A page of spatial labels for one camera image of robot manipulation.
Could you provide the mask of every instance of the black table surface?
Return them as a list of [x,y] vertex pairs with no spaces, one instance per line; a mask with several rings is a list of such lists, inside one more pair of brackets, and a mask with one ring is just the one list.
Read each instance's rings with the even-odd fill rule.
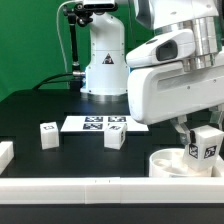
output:
[[[55,121],[60,130],[68,115],[129,114],[127,101],[93,102],[69,90],[15,92],[0,103],[0,141],[13,141],[15,153],[0,178],[148,177],[153,152],[183,147],[169,121],[151,125],[146,132],[127,132],[119,151],[104,148],[103,132],[60,133],[60,147],[41,149],[41,123]],[[187,125],[206,125],[210,115],[207,110],[190,114]],[[223,208],[222,204],[1,205],[5,219],[0,223],[16,220],[11,212],[19,223],[30,223],[31,216],[37,217],[32,223],[224,223]]]

